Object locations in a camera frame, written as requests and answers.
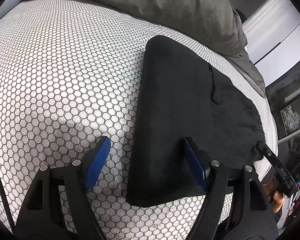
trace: crumpled blanket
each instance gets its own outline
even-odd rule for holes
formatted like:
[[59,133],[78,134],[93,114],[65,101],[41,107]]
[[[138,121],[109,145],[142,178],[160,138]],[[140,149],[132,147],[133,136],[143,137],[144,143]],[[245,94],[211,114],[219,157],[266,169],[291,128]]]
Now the crumpled blanket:
[[265,98],[265,84],[249,60],[238,13],[229,0],[97,0],[180,31],[222,54]]

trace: black folded cloth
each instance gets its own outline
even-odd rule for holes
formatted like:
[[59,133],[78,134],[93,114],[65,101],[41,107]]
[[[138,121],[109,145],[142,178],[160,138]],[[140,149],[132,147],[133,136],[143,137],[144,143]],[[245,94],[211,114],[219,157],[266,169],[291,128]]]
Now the black folded cloth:
[[262,157],[260,116],[231,80],[189,48],[164,36],[146,45],[127,202],[149,207],[205,195],[189,171],[183,139],[229,168]]

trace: blue gripper pad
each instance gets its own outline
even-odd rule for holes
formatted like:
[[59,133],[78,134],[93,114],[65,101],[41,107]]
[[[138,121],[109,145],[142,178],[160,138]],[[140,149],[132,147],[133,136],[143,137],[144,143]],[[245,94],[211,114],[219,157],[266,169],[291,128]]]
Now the blue gripper pad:
[[205,178],[205,169],[201,165],[194,149],[191,147],[188,140],[185,139],[185,141],[186,160],[194,178],[194,181],[196,182],[196,184],[202,187],[204,191],[207,191],[208,185]]
[[105,136],[101,146],[99,147],[99,149],[96,150],[98,152],[91,161],[90,166],[87,168],[86,180],[84,184],[85,190],[90,190],[93,186],[95,186],[99,178],[102,167],[103,165],[105,165],[106,159],[110,152],[110,139]]

